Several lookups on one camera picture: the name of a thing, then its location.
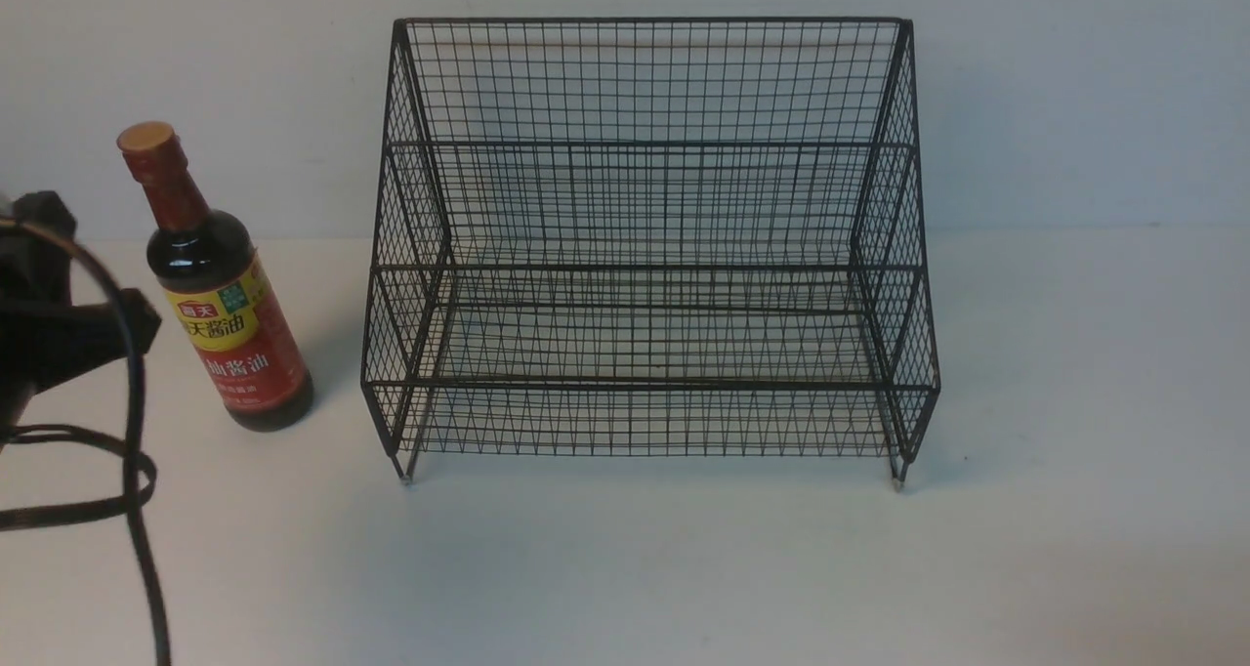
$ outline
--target black object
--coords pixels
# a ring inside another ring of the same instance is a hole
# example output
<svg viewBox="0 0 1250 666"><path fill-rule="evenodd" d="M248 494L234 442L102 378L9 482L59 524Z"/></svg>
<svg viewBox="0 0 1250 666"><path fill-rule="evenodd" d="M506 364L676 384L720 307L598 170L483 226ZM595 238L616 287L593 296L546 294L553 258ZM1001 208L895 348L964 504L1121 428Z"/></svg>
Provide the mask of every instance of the black object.
<svg viewBox="0 0 1250 666"><path fill-rule="evenodd" d="M78 226L54 191L18 199L12 217L66 239ZM138 289L124 289L121 302L146 355L160 315ZM122 355L108 305L71 305L68 252L25 231L0 239L0 425L16 421L31 396Z"/></svg>
<svg viewBox="0 0 1250 666"><path fill-rule="evenodd" d="M142 506L151 500L156 482L156 465L142 452L144 402L146 377L144 372L144 354L151 345L160 317L148 306L138 291L122 291L118 287L109 271L86 249L78 246L71 239L75 222L64 204L55 194L26 195L18 200L11 216L0 216L0 277L4 290L0 291L0 306L4 306L5 327L0 329L2 349L26 346L16 341L15 334L38 336L39 322L30 322L26 311L19 302L48 300L61 301L69 306L69 261L78 261L91 279L104 291L106 314L111 319L111 332L105 331L95 317L81 317L80 327L66 329L59 320L52 320L52 331L62 336L80 337L95 355L108 350L115 342L126 360L126 429L122 439L110 437L99 431L85 430L72 425L28 425L14 426L16 415L26 399L9 399L9 391L29 394L38 389L40 369L31 367L22 360L0 360L0 380L30 381L9 389L5 386L4 412L0 417L0 451L9 445L40 445L72 442L116 454L121 457L120 496L86 502L64 502L42 507L21 507L0 511L0 531L56 527L90 522L116 515L126 516L131 544L139 562L139 574L144 581L148 609L152 625L152 641L158 666L171 662L169 621L165 615L165 600L161 595L160 577L152 559L151 542L144 524ZM39 357L49 354L51 359L65 359L64 351L31 350ZM66 369L85 372L82 361L64 367L46 366L51 371L48 380L62 382ZM148 477L148 485L140 486L140 476Z"/></svg>
<svg viewBox="0 0 1250 666"><path fill-rule="evenodd" d="M398 20L361 382L422 450L915 460L914 34Z"/></svg>

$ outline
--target black cord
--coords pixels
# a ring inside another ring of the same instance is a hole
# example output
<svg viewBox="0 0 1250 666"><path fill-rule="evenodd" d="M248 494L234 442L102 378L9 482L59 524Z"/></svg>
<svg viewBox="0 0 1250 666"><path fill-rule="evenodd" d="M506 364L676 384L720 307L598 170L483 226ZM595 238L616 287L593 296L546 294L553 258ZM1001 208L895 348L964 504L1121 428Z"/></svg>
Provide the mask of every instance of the black cord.
<svg viewBox="0 0 1250 666"><path fill-rule="evenodd" d="M31 221L11 220L0 216L0 234L4 231L21 231L44 240L46 244L61 249L69 257L79 261L85 271L99 284L104 291L104 297L109 302L109 310L116 320L121 334L121 342L126 351L126 431L121 440L116 440L99 431L84 430L70 425L35 425L28 427L10 427L0 431L0 449L9 444L49 444L78 442L104 449L111 454L121 456L121 494L118 497L90 502L72 502L71 505L52 507L30 507L21 510L9 510L0 512L0 530L22 530L30 527L49 527L58 525L72 525L90 522L104 517L114 517L125 514L126 526L130 529L130 541L135 546L135 557L139 560L139 574L142 576L144 591L148 595L148 609L151 614L152 640L155 642L158 666L169 666L169 620L165 616L165 599L161 596L160 577L156 575L156 564L152 559L151 542L148 541L148 529L144 527L142 506L151 499L156 482L156 465L148 454L142 452L144 436L144 395L146 382L144 379L144 359L135 345L135 327L130 322L130 315L122 306L121 289L116 280L112 280L109 271L86 249L75 244L74 240L62 237L54 230L36 225ZM148 485L140 487L139 475L148 476Z"/></svg>

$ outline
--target bottle label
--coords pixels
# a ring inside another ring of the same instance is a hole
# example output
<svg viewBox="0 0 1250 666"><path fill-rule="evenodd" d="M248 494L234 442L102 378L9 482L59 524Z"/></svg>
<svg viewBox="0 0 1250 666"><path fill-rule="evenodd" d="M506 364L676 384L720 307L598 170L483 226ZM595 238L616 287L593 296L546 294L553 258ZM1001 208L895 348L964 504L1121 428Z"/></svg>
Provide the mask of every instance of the bottle label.
<svg viewBox="0 0 1250 666"><path fill-rule="evenodd" d="M165 291L226 407L262 412L290 400L308 376L269 279L254 257L209 292Z"/></svg>

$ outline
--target bottle cap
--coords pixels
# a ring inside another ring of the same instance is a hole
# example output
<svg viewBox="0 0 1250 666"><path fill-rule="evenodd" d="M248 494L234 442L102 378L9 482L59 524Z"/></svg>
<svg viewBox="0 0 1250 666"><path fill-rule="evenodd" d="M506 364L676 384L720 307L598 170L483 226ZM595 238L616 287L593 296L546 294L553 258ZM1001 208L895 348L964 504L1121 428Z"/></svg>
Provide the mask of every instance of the bottle cap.
<svg viewBox="0 0 1250 666"><path fill-rule="evenodd" d="M174 127L139 122L118 136L118 149L130 175L144 186L148 205L161 230L196 229L209 216L204 195L186 171L186 154Z"/></svg>
<svg viewBox="0 0 1250 666"><path fill-rule="evenodd" d="M118 136L118 149L140 185L169 181L186 171L182 144L165 122L135 124Z"/></svg>

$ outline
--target metal frame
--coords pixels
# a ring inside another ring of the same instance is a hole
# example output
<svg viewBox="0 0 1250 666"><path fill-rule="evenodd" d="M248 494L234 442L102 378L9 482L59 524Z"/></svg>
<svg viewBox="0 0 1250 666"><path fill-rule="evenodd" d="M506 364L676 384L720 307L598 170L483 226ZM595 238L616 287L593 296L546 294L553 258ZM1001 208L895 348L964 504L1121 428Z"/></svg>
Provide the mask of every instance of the metal frame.
<svg viewBox="0 0 1250 666"><path fill-rule="evenodd" d="M404 480L425 450L855 454L901 487L940 391L911 21L391 42L361 387Z"/></svg>

